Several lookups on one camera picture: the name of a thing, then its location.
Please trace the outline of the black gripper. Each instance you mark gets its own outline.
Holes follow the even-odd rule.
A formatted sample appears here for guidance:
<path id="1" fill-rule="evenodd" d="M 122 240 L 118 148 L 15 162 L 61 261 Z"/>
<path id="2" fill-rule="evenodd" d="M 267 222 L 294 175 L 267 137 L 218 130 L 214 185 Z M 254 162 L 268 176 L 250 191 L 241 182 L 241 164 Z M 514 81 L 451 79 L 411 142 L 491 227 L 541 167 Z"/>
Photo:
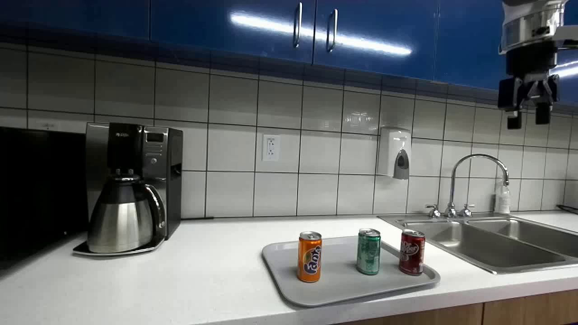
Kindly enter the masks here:
<path id="1" fill-rule="evenodd" d="M 557 77 L 550 74 L 554 65 L 552 41 L 516 46 L 505 54 L 505 77 L 498 83 L 496 104 L 507 111 L 507 130 L 521 128 L 519 108 L 525 102 L 536 108 L 536 124 L 550 120 L 550 108 L 557 99 Z"/>

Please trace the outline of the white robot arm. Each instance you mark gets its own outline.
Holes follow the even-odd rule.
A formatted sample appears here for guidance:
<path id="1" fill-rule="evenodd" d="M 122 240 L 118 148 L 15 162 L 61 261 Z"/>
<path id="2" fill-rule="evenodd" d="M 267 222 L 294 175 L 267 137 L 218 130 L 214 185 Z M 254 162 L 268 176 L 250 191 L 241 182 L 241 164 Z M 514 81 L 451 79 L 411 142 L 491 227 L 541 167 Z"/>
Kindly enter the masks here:
<path id="1" fill-rule="evenodd" d="M 578 46 L 578 27 L 565 23 L 568 0 L 500 0 L 500 54 L 505 77 L 498 81 L 496 106 L 507 113 L 507 128 L 519 130 L 521 110 L 534 108 L 534 122 L 548 124 L 561 75 L 557 52 Z"/>

